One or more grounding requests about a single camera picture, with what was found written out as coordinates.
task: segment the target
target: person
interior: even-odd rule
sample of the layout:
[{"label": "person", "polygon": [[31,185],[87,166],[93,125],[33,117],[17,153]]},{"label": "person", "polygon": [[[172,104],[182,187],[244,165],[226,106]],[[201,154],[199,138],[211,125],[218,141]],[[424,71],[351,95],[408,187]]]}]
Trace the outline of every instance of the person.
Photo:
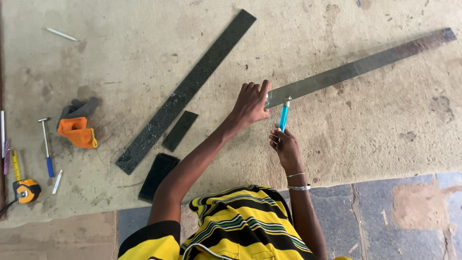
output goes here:
[{"label": "person", "polygon": [[147,226],[122,243],[120,260],[328,259],[297,140],[279,128],[270,131],[269,143],[286,172],[292,213],[282,195],[269,187],[249,185],[210,194],[189,203],[199,228],[179,244],[180,205],[186,192],[227,141],[269,117],[264,105],[270,88],[268,80],[242,85],[229,116],[159,185]]}]

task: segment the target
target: yellow tape measure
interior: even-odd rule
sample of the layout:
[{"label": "yellow tape measure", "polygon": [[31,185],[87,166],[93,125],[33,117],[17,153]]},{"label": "yellow tape measure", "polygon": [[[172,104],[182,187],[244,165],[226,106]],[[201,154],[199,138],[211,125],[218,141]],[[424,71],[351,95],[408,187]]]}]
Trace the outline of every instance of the yellow tape measure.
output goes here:
[{"label": "yellow tape measure", "polygon": [[14,178],[16,181],[21,180],[21,173],[19,172],[19,164],[18,164],[18,157],[16,156],[16,151],[13,150],[13,169],[14,169]]}]

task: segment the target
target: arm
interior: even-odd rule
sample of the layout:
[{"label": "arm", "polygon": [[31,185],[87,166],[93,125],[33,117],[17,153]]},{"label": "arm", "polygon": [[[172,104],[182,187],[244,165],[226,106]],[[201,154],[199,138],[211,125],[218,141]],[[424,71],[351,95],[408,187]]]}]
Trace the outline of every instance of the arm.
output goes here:
[{"label": "arm", "polygon": [[[278,153],[286,176],[305,172],[300,160],[298,143],[288,129],[285,130],[285,133],[280,128],[271,130],[269,139],[271,140],[271,147]],[[287,177],[287,184],[294,187],[306,186],[305,174]],[[289,190],[289,195],[296,232],[318,259],[327,260],[326,240],[316,217],[309,191]]]},{"label": "arm", "polygon": [[174,220],[180,222],[184,196],[202,175],[220,149],[248,125],[269,117],[263,109],[271,83],[243,84],[234,109],[223,123],[196,149],[186,156],[162,181],[154,194],[147,225]]}]

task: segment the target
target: white marker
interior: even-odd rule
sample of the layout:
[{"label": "white marker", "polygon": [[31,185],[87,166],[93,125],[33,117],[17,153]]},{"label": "white marker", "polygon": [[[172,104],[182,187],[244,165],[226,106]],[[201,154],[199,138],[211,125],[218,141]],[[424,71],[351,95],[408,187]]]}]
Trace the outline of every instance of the white marker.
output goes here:
[{"label": "white marker", "polygon": [[50,32],[52,32],[52,33],[56,33],[57,35],[63,36],[64,38],[68,38],[69,40],[73,40],[73,41],[75,41],[75,42],[78,42],[78,41],[79,41],[79,40],[77,40],[77,39],[74,38],[74,37],[71,37],[71,36],[69,36],[69,35],[67,35],[67,34],[64,34],[64,33],[62,33],[62,32],[58,32],[57,30],[53,30],[53,29],[51,29],[51,28],[47,28],[47,31],[50,31]]},{"label": "white marker", "polygon": [[53,194],[56,193],[56,190],[58,189],[59,185],[59,180],[61,180],[61,175],[62,175],[62,170],[59,171],[58,178],[56,179],[55,187],[53,188]]}]

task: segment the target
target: orange glove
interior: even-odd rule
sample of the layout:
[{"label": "orange glove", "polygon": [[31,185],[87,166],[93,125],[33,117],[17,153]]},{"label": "orange glove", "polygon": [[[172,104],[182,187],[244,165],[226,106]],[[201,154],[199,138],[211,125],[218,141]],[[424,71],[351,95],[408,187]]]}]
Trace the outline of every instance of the orange glove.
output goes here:
[{"label": "orange glove", "polygon": [[86,122],[85,117],[61,119],[58,134],[67,137],[77,147],[96,148],[98,142],[95,139],[93,128],[87,128]]}]

